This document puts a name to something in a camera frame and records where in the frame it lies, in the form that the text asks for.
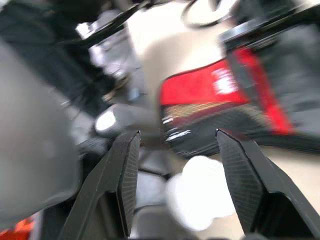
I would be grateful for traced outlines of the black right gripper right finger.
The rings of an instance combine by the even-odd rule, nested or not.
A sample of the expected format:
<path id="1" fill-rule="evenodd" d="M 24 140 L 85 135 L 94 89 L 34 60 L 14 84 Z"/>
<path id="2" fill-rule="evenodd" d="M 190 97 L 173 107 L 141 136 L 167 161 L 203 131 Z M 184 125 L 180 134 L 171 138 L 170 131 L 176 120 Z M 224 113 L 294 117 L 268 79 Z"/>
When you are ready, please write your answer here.
<path id="1" fill-rule="evenodd" d="M 217 129 L 215 136 L 227 186 L 246 238 L 320 238 L 319 214 L 255 141 L 225 129 Z"/>

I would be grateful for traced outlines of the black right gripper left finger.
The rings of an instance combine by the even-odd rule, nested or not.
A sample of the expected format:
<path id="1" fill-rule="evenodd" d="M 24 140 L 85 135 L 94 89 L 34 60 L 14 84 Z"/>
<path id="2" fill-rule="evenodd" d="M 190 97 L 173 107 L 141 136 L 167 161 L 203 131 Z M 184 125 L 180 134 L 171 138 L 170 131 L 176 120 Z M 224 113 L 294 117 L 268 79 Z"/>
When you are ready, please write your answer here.
<path id="1" fill-rule="evenodd" d="M 85 179 L 58 236 L 60 240 L 125 240 L 130 236 L 140 140 L 139 131 L 115 139 Z"/>

